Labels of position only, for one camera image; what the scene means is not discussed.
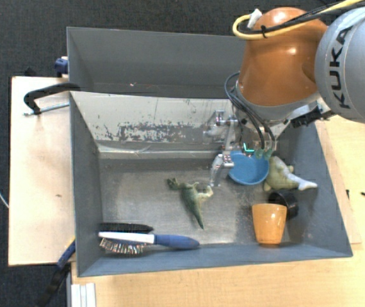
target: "blue clamp handle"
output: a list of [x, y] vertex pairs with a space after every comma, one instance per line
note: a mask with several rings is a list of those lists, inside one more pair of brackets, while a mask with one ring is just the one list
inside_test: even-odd
[[54, 62], [54, 70], [58, 74], [68, 74], [69, 73], [69, 62], [66, 59], [58, 58]]

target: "white toy dinosaur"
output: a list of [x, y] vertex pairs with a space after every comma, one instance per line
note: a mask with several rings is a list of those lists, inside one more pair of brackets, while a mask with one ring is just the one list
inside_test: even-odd
[[286, 164], [277, 156], [270, 157], [270, 170], [264, 181], [264, 191], [270, 189], [312, 189], [318, 187], [314, 182], [306, 181], [292, 174], [293, 166]]

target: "metal clamp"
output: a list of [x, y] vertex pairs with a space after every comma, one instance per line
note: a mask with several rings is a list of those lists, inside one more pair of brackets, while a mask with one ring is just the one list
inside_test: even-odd
[[49, 111], [49, 110], [65, 107], [68, 104], [40, 108], [36, 104], [35, 99], [48, 97], [49, 95], [55, 95], [57, 93], [61, 93], [61, 92], [65, 92], [65, 91], [81, 91], [81, 89], [78, 85], [76, 85], [74, 83], [70, 83], [70, 82], [59, 83], [59, 84], [48, 86], [46, 88], [42, 88], [39, 90], [27, 92], [23, 98], [23, 101], [33, 111], [30, 114], [39, 115], [43, 111]]

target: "blue bowl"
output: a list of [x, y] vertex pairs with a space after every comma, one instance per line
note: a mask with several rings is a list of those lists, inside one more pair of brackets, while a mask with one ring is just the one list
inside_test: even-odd
[[248, 157], [241, 151], [231, 152], [231, 159], [234, 167], [230, 170], [229, 176], [237, 183], [243, 185], [254, 185], [261, 183], [269, 171], [269, 162], [265, 158], [257, 159], [254, 155]]

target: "green toy dinosaur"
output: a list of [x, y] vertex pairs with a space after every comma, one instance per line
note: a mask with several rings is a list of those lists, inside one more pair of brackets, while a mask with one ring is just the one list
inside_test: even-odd
[[214, 194], [212, 188], [208, 185], [206, 192], [200, 193], [197, 191], [199, 182], [195, 182], [194, 184], [178, 183], [176, 178], [169, 178], [167, 179], [167, 183], [171, 190], [181, 190], [181, 196], [184, 200], [184, 203], [190, 212], [195, 216], [200, 227], [204, 229], [204, 224], [202, 222], [201, 203]]

